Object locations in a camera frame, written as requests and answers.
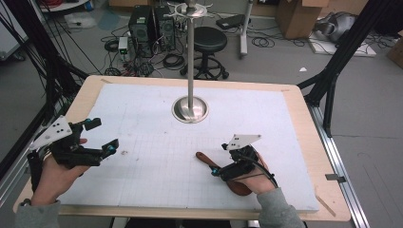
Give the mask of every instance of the electronics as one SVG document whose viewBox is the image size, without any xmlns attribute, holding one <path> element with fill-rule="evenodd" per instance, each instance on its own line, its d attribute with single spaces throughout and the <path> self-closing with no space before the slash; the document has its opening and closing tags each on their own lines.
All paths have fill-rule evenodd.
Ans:
<svg viewBox="0 0 403 228">
<path fill-rule="evenodd" d="M 174 50 L 176 48 L 174 27 L 175 22 L 172 17 L 164 17 L 164 15 L 170 14 L 171 10 L 168 6 L 156 6 L 154 8 L 154 12 L 156 19 L 155 24 L 157 26 L 157 34 L 161 50 Z"/>
<path fill-rule="evenodd" d="M 235 16 L 230 16 L 227 18 L 217 20 L 216 25 L 224 30 L 236 28 L 236 27 L 243 25 L 244 18 L 245 18 L 244 15 L 238 14 Z"/>
<path fill-rule="evenodd" d="M 122 62 L 126 63 L 130 61 L 130 53 L 128 51 L 128 38 L 127 37 L 120 37 L 119 38 L 119 55 L 121 57 Z"/>
<path fill-rule="evenodd" d="M 136 55 L 152 57 L 152 46 L 156 41 L 156 30 L 151 6 L 135 6 L 128 22 L 128 28 Z"/>
</svg>

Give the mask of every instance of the computer tower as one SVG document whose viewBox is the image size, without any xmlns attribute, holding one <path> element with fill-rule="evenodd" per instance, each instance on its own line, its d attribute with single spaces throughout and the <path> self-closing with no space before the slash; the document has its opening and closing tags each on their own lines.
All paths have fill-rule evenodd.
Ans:
<svg viewBox="0 0 403 228">
<path fill-rule="evenodd" d="M 174 50 L 175 45 L 175 23 L 172 17 L 164 17 L 170 14 L 171 10 L 168 6 L 157 6 L 154 8 L 158 39 L 160 42 L 161 50 Z"/>
<path fill-rule="evenodd" d="M 136 55 L 152 57 L 156 28 L 151 6 L 135 6 L 128 22 Z"/>
</svg>

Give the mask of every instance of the stand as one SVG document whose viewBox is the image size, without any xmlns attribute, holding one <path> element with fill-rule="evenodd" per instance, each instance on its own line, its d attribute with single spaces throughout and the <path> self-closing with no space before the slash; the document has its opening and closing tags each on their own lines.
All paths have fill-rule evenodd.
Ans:
<svg viewBox="0 0 403 228">
<path fill-rule="evenodd" d="M 311 91 L 304 96 L 306 103 L 311 106 L 319 106 L 320 100 L 326 94 L 323 128 L 329 138 L 332 137 L 331 120 L 337 77 L 354 56 L 356 50 L 366 39 L 376 22 L 386 12 L 392 1 L 394 0 L 370 0 L 359 14 L 328 65 L 318 75 L 297 85 L 300 89 L 314 85 Z"/>
<path fill-rule="evenodd" d="M 202 98 L 193 96 L 193 70 L 194 70 L 194 46 L 195 26 L 193 19 L 203 17 L 207 14 L 206 7 L 199 4 L 179 4 L 175 12 L 170 15 L 179 15 L 187 18 L 187 79 L 188 96 L 179 98 L 172 105 L 172 114 L 183 123 L 194 124 L 201 122 L 207 117 L 208 105 Z"/>
<path fill-rule="evenodd" d="M 253 0 L 248 0 L 248 7 L 246 8 L 245 20 L 240 33 L 240 58 L 248 54 L 248 46 L 246 40 L 246 31 L 248 30 L 249 17 L 251 15 Z"/>
</svg>

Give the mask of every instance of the aluminum frame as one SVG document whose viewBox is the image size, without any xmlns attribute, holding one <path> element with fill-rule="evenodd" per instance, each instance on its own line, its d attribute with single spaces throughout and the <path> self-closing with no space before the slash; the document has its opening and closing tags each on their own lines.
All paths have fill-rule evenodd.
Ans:
<svg viewBox="0 0 403 228">
<path fill-rule="evenodd" d="M 347 170 L 344 167 L 343 160 L 340 158 L 335 141 L 333 138 L 327 136 L 326 130 L 323 128 L 323 114 L 319 107 L 308 105 L 308 109 L 311 112 L 312 119 L 317 127 L 317 133 L 322 140 L 323 146 L 326 149 L 329 162 L 331 163 L 335 174 L 339 177 L 343 177 L 346 181 L 339 184 L 344 199 L 350 209 L 352 219 L 355 227 L 357 228 L 370 228 L 370 224 L 364 214 L 364 211 L 359 203 L 358 197 L 355 194 L 355 190 L 350 181 Z"/>
</svg>

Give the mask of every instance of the stainless steel rod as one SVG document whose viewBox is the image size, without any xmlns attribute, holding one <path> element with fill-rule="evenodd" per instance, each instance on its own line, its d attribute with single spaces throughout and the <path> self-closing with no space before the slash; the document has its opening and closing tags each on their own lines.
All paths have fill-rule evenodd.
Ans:
<svg viewBox="0 0 403 228">
<path fill-rule="evenodd" d="M 193 18 L 187 18 L 187 80 L 188 80 L 188 107 L 193 114 L 193 66 L 194 66 L 195 28 Z"/>
</svg>

